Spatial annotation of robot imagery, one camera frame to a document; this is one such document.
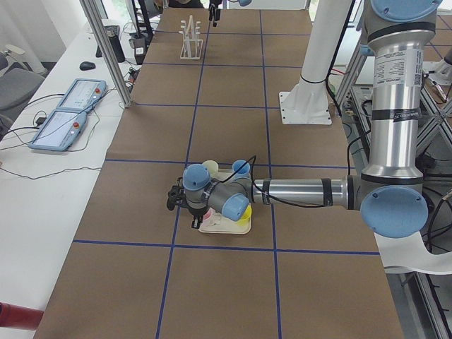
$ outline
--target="black cable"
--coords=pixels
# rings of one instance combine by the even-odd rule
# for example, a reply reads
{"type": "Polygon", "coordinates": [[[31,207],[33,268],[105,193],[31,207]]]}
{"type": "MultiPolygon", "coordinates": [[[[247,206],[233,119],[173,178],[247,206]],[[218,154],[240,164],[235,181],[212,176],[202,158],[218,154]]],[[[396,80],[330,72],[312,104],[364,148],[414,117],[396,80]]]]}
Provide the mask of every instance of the black cable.
{"type": "Polygon", "coordinates": [[[27,103],[27,105],[24,107],[24,109],[28,106],[30,106],[31,104],[34,104],[37,101],[40,101],[42,99],[45,99],[46,97],[56,97],[56,96],[64,96],[64,93],[57,93],[57,94],[49,94],[49,95],[45,95],[44,97],[39,97],[37,99],[34,99],[33,101],[30,101],[29,103],[27,103]]]}
{"type": "Polygon", "coordinates": [[[279,199],[275,196],[272,196],[269,193],[263,192],[262,189],[260,189],[257,185],[256,182],[254,181],[254,164],[256,162],[256,156],[253,157],[253,162],[251,163],[251,171],[250,171],[250,175],[251,175],[251,183],[252,185],[261,193],[265,193],[267,195],[267,197],[273,199],[274,201],[277,201],[279,203],[284,203],[285,205],[290,205],[290,206],[294,206],[294,207],[301,207],[301,208],[320,208],[320,207],[325,207],[325,205],[300,205],[298,203],[293,203],[290,201],[286,201],[283,199],[279,199]]]}
{"type": "Polygon", "coordinates": [[[93,112],[94,112],[95,116],[97,117],[97,121],[95,122],[94,126],[91,128],[91,131],[88,134],[88,138],[86,140],[85,145],[82,148],[79,148],[78,150],[65,150],[64,152],[80,152],[81,150],[85,150],[88,147],[88,144],[89,144],[89,142],[91,140],[91,137],[94,134],[94,130],[95,130],[96,126],[100,123],[99,114],[97,114],[97,112],[96,112],[96,110],[94,108],[93,108],[93,112]]]}
{"type": "Polygon", "coordinates": [[[431,177],[431,178],[452,178],[451,173],[446,174],[437,174],[437,173],[425,173],[424,177],[431,177]]]}
{"type": "Polygon", "coordinates": [[[44,113],[44,115],[45,115],[45,117],[47,118],[47,113],[45,112],[45,111],[43,111],[42,109],[40,110],[40,111],[37,111],[36,112],[36,114],[35,114],[35,116],[33,117],[33,126],[36,126],[37,127],[37,125],[36,125],[36,117],[37,117],[37,115],[39,114],[39,113],[44,113]]]}
{"type": "MultiPolygon", "coordinates": [[[[110,89],[110,90],[105,91],[104,94],[103,94],[101,97],[99,97],[99,98],[98,98],[96,101],[94,101],[91,105],[87,106],[85,109],[83,109],[82,111],[80,111],[79,114],[80,114],[80,113],[83,113],[83,112],[85,112],[85,111],[89,111],[89,110],[93,109],[94,106],[95,106],[96,104],[98,104],[101,100],[103,100],[104,97],[106,97],[108,94],[110,94],[113,90],[115,90],[115,88],[112,88],[112,89],[110,89]]],[[[40,136],[39,138],[36,138],[34,141],[39,140],[39,139],[41,139],[41,138],[45,138],[45,137],[50,136],[51,134],[55,133],[56,131],[58,131],[59,129],[61,129],[63,126],[65,126],[67,123],[69,123],[71,120],[74,120],[75,118],[76,118],[76,116],[70,118],[68,121],[64,122],[64,123],[63,123],[60,127],[58,127],[57,129],[55,129],[55,130],[53,130],[52,132],[46,134],[45,136],[40,136]]],[[[5,147],[5,148],[0,148],[0,151],[1,151],[1,150],[10,150],[10,149],[12,149],[12,148],[21,147],[21,146],[23,146],[23,145],[28,145],[29,143],[32,142],[32,141],[24,142],[24,141],[22,141],[22,139],[20,139],[20,136],[19,136],[16,132],[14,132],[14,134],[18,137],[18,139],[19,139],[19,141],[21,142],[21,144],[20,144],[20,145],[9,146],[9,147],[5,147]]]]}
{"type": "Polygon", "coordinates": [[[17,129],[10,129],[3,136],[5,136],[5,135],[7,135],[9,133],[15,133],[16,131],[20,131],[21,129],[39,129],[39,128],[37,128],[37,127],[19,127],[17,129]]]}
{"type": "Polygon", "coordinates": [[[370,114],[370,115],[367,114],[367,109],[366,109],[366,105],[369,104],[369,103],[372,103],[372,100],[364,100],[363,102],[361,102],[361,109],[362,109],[363,114],[364,114],[366,117],[371,118],[371,117],[372,117],[372,114],[370,114]]]}
{"type": "Polygon", "coordinates": [[[364,147],[358,148],[355,152],[352,153],[352,155],[355,155],[356,153],[358,153],[361,150],[364,150],[364,147]]]}
{"type": "MultiPolygon", "coordinates": [[[[431,189],[430,187],[423,186],[422,189],[426,189],[428,191],[431,191],[432,193],[435,193],[436,195],[438,195],[440,197],[444,196],[444,194],[442,194],[442,193],[440,193],[440,192],[438,192],[438,191],[436,191],[434,189],[431,189]]],[[[447,201],[447,200],[446,200],[446,203],[447,203],[447,205],[449,206],[449,208],[451,209],[451,212],[452,212],[452,204],[449,201],[447,201]]]]}
{"type": "Polygon", "coordinates": [[[326,91],[330,95],[331,99],[333,99],[334,105],[336,106],[336,109],[338,110],[338,116],[339,117],[342,116],[342,110],[340,109],[338,101],[335,98],[335,94],[331,90],[330,81],[329,80],[330,80],[331,71],[333,70],[334,63],[336,61],[336,57],[338,56],[340,43],[342,42],[342,40],[344,38],[345,32],[347,31],[348,22],[350,20],[350,17],[352,16],[353,7],[355,7],[355,2],[354,1],[352,1],[352,3],[350,4],[350,7],[348,9],[347,18],[345,19],[344,25],[342,26],[342,31],[340,32],[338,44],[336,45],[336,49],[334,51],[333,58],[331,59],[330,68],[328,69],[328,75],[326,76],[326,79],[325,79],[326,91]]]}
{"type": "Polygon", "coordinates": [[[445,201],[444,199],[441,199],[439,201],[438,206],[435,208],[435,211],[433,212],[433,216],[430,219],[429,226],[427,228],[427,241],[426,241],[426,244],[429,245],[428,250],[429,250],[430,253],[433,251],[433,247],[432,247],[432,228],[433,228],[433,223],[434,223],[434,221],[435,221],[435,219],[436,219],[436,217],[438,215],[439,209],[443,205],[444,201],[445,201]]]}
{"type": "MultiPolygon", "coordinates": [[[[366,133],[364,133],[364,135],[363,136],[366,136],[367,134],[369,134],[370,133],[370,130],[369,131],[367,131],[366,133]]],[[[351,173],[351,171],[352,171],[352,167],[350,166],[350,148],[352,147],[352,145],[354,144],[354,143],[356,143],[358,140],[360,140],[361,139],[361,136],[358,136],[357,138],[355,138],[355,139],[353,139],[352,141],[350,141],[350,143],[348,144],[348,146],[347,146],[347,168],[348,168],[348,171],[347,171],[347,173],[348,173],[348,175],[350,175],[350,173],[351,173]]]]}
{"type": "Polygon", "coordinates": [[[347,124],[345,122],[343,122],[342,125],[345,125],[346,127],[348,127],[350,129],[350,132],[346,136],[346,138],[348,139],[352,135],[353,129],[352,129],[352,127],[349,124],[347,124]]]}
{"type": "Polygon", "coordinates": [[[20,177],[20,178],[29,179],[29,180],[38,180],[38,179],[42,179],[42,178],[47,178],[47,177],[51,177],[52,175],[57,175],[57,174],[61,174],[61,173],[64,173],[64,172],[74,172],[74,171],[80,171],[80,170],[100,171],[100,169],[101,169],[101,167],[96,167],[96,168],[92,168],[92,167],[66,168],[66,169],[63,169],[63,170],[58,171],[58,172],[49,173],[49,174],[45,174],[45,175],[40,175],[38,177],[29,177],[28,175],[22,175],[22,174],[19,174],[19,173],[14,173],[14,172],[8,171],[7,169],[4,169],[3,167],[0,167],[0,170],[4,171],[6,173],[15,175],[15,176],[20,177]]]}
{"type": "Polygon", "coordinates": [[[250,169],[250,177],[251,177],[251,184],[253,187],[255,187],[258,191],[260,191],[261,193],[265,193],[269,198],[273,199],[274,201],[277,201],[279,203],[284,203],[285,205],[291,205],[291,206],[295,206],[295,207],[301,207],[301,208],[320,208],[320,207],[325,207],[324,205],[300,205],[298,203],[292,203],[290,201],[286,201],[283,199],[279,199],[275,196],[272,196],[271,194],[267,194],[266,192],[263,192],[257,185],[256,182],[254,181],[254,165],[256,164],[256,155],[253,155],[251,158],[249,158],[248,160],[246,160],[242,166],[240,166],[237,170],[234,171],[234,173],[232,173],[228,178],[224,179],[221,181],[221,183],[225,183],[229,180],[231,180],[231,178],[233,178],[234,175],[236,175],[243,167],[245,167],[246,165],[250,165],[251,169],[250,169]]]}
{"type": "Polygon", "coordinates": [[[246,161],[242,164],[242,166],[240,166],[239,168],[237,168],[237,169],[234,171],[234,173],[232,173],[228,178],[222,180],[221,183],[224,184],[225,182],[228,182],[229,180],[231,180],[231,179],[234,177],[234,175],[236,175],[243,167],[245,167],[245,166],[247,166],[247,165],[250,165],[250,164],[249,164],[250,161],[252,161],[252,160],[256,161],[256,158],[257,158],[257,156],[256,156],[256,155],[253,155],[251,158],[249,158],[248,160],[246,160],[246,161]]]}

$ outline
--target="white table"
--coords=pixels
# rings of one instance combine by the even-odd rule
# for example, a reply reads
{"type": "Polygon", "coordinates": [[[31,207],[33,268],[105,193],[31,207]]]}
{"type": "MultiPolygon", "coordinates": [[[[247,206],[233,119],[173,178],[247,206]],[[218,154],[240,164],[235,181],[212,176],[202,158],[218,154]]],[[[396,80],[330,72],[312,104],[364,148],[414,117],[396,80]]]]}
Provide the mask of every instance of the white table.
{"type": "MultiPolygon", "coordinates": [[[[75,78],[102,79],[107,81],[107,88],[114,87],[104,59],[95,57],[97,44],[87,27],[78,34],[32,100],[48,94],[65,93],[75,78]],[[82,61],[94,62],[96,69],[80,71],[78,66],[82,61]]],[[[135,63],[128,38],[124,33],[121,44],[126,59],[135,63]]],[[[119,64],[123,74],[130,66],[127,62],[119,64]]],[[[37,111],[42,109],[50,114],[60,99],[54,97],[30,105],[12,128],[32,126],[37,111]]],[[[120,101],[117,91],[113,90],[97,105],[95,110],[100,122],[85,150],[43,154],[23,145],[0,150],[2,167],[31,177],[66,168],[101,167],[121,119],[123,109],[119,106],[120,101]]],[[[89,131],[96,121],[97,117],[90,114],[88,125],[71,149],[79,149],[86,144],[89,131]]],[[[27,142],[35,130],[18,133],[27,142]]],[[[10,133],[0,143],[0,149],[18,144],[16,136],[10,133]]],[[[81,170],[32,181],[0,171],[1,302],[45,309],[98,174],[94,170],[81,170]]],[[[33,334],[34,331],[0,328],[0,339],[31,338],[33,334]]]]}

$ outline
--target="light blue joint cap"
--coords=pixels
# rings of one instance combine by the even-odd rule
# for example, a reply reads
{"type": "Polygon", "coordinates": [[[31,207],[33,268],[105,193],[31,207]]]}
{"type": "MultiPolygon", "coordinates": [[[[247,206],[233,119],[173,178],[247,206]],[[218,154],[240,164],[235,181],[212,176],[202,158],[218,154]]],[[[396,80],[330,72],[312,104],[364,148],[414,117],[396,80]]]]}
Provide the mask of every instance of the light blue joint cap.
{"type": "Polygon", "coordinates": [[[183,185],[188,191],[203,189],[210,181],[210,174],[206,166],[192,164],[184,170],[183,185]]]}
{"type": "Polygon", "coordinates": [[[241,7],[248,6],[253,0],[239,0],[239,4],[241,7]]]}
{"type": "Polygon", "coordinates": [[[375,57],[374,51],[372,51],[366,44],[359,46],[359,52],[361,55],[365,55],[366,57],[375,57]]]}
{"type": "Polygon", "coordinates": [[[372,9],[384,20],[409,23],[433,13],[443,0],[371,0],[372,9]]]}
{"type": "Polygon", "coordinates": [[[248,205],[248,198],[243,194],[237,193],[226,200],[221,214],[232,221],[238,221],[243,216],[243,213],[245,213],[248,205]]]}
{"type": "Polygon", "coordinates": [[[375,233],[403,238],[421,230],[429,216],[424,197],[405,186],[375,189],[361,203],[361,216],[375,233]]]}
{"type": "Polygon", "coordinates": [[[235,179],[238,179],[238,178],[249,178],[249,170],[251,169],[251,166],[246,163],[246,160],[240,159],[240,160],[234,161],[234,163],[232,164],[232,171],[236,172],[240,167],[242,167],[242,168],[240,169],[240,171],[238,171],[234,175],[234,178],[235,179]]]}

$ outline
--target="robotic arm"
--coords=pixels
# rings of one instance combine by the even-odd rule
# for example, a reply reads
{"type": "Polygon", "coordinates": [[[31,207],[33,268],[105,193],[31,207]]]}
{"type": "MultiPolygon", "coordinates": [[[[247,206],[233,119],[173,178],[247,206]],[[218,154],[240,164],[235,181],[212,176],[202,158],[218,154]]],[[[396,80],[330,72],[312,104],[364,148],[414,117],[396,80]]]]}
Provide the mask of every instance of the robotic arm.
{"type": "Polygon", "coordinates": [[[339,205],[360,210],[368,226],[386,237],[419,231],[428,217],[420,193],[422,173],[415,166],[423,48],[435,34],[440,3],[367,2],[362,35],[375,53],[374,96],[370,159],[360,177],[254,180],[251,176],[220,182],[206,167],[195,164],[185,169],[183,186],[173,186],[168,193],[168,208],[188,208],[197,228],[209,207],[237,221],[250,202],[339,205]]]}

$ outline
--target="yellow cup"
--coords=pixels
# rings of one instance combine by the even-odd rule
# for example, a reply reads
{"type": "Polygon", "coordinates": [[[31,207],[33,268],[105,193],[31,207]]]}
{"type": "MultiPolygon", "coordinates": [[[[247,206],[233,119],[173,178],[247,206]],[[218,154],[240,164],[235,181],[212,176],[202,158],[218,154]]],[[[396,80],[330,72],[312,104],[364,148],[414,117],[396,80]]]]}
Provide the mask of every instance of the yellow cup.
{"type": "Polygon", "coordinates": [[[251,214],[253,214],[253,210],[251,208],[251,205],[248,205],[248,207],[245,210],[245,213],[243,213],[243,216],[240,218],[239,221],[237,221],[237,224],[239,226],[247,226],[249,220],[251,219],[251,214]]]}

